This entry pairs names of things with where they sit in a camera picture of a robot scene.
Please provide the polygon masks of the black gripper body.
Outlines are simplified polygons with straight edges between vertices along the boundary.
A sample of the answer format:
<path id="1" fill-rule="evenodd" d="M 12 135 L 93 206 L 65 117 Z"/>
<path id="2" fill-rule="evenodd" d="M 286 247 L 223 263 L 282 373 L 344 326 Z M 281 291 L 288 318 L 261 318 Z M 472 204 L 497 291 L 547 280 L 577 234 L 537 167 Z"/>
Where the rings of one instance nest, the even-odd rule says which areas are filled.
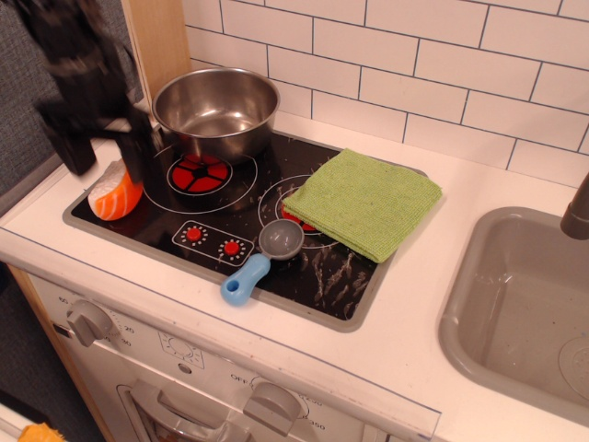
<path id="1" fill-rule="evenodd" d="M 61 94 L 35 104 L 51 142 L 87 143 L 92 137 L 151 141 L 147 114 L 129 99 L 120 62 L 45 62 L 43 67 Z"/>

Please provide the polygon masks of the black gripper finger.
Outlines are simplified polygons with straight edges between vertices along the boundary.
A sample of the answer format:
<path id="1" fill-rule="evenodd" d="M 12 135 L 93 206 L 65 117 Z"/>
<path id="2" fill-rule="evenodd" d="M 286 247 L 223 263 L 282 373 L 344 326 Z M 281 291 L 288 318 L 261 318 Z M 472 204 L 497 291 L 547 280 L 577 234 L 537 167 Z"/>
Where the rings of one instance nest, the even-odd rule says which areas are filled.
<path id="1" fill-rule="evenodd" d="M 50 130 L 50 141 L 68 170 L 76 176 L 86 174 L 96 163 L 96 155 L 86 136 L 59 134 Z"/>
<path id="2" fill-rule="evenodd" d="M 131 181 L 141 183 L 151 179 L 156 170 L 153 159 L 159 151 L 159 132 L 121 133 L 116 142 Z"/>

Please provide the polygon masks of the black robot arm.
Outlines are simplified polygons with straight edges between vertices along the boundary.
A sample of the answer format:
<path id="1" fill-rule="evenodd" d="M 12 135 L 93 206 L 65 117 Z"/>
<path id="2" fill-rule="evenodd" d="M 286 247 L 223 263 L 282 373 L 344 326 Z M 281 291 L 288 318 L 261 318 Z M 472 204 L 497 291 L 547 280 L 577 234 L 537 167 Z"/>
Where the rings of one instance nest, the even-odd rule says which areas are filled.
<path id="1" fill-rule="evenodd" d="M 115 42 L 104 32 L 95 1 L 13 1 L 29 36 L 42 52 L 60 99 L 35 108 L 43 129 L 67 168 L 77 176 L 96 162 L 94 138 L 111 139 L 132 182 L 140 183 L 156 147 L 146 112 L 128 96 Z"/>

